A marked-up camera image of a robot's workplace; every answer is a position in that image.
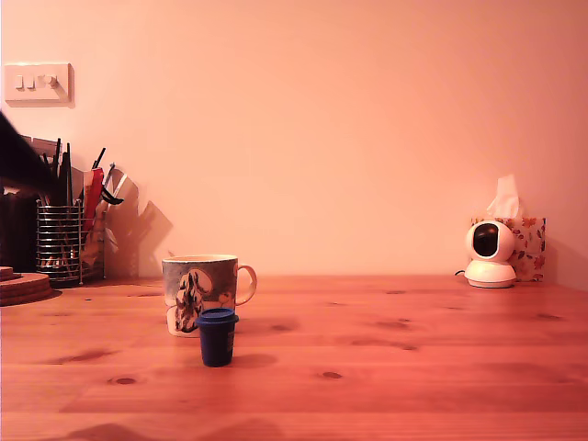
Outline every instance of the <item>mug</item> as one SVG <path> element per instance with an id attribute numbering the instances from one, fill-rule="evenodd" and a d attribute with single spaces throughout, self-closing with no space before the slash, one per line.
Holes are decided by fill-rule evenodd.
<path id="1" fill-rule="evenodd" d="M 162 261 L 167 329 L 171 335 L 199 336 L 196 319 L 211 308 L 235 309 L 251 299 L 257 275 L 248 265 L 239 265 L 236 255 L 202 254 L 170 257 Z M 237 299 L 237 272 L 251 277 L 247 293 Z"/>

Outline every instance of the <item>security camera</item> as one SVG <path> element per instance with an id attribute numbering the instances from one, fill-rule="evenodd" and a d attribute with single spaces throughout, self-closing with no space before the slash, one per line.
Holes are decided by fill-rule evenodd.
<path id="1" fill-rule="evenodd" d="M 515 236 L 503 223 L 484 220 L 471 227 L 466 248 L 473 259 L 466 268 L 466 279 L 473 287 L 508 288 L 516 275 L 506 261 L 515 249 Z"/>

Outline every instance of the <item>floral tissue box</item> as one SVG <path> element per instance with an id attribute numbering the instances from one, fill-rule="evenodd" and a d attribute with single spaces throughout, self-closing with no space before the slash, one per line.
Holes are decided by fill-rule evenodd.
<path id="1" fill-rule="evenodd" d="M 490 217 L 472 218 L 471 225 L 490 221 Z M 543 280 L 545 265 L 545 218 L 507 219 L 495 218 L 510 228 L 516 237 L 514 251 L 508 263 L 516 273 L 518 282 Z"/>

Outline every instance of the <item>blue cup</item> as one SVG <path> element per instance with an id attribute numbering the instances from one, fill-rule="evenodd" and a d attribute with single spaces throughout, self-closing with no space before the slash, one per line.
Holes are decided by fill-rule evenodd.
<path id="1" fill-rule="evenodd" d="M 202 361 L 206 366 L 226 366 L 232 360 L 235 324 L 239 316 L 230 308 L 212 308 L 200 313 L 196 325 L 200 330 Z"/>

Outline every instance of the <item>wooden table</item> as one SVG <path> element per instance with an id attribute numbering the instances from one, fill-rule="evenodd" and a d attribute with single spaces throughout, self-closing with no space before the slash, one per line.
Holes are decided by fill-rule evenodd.
<path id="1" fill-rule="evenodd" d="M 2 316 L 2 439 L 588 439 L 588 293 L 457 277 L 261 277 L 234 360 L 166 331 L 161 284 Z"/>

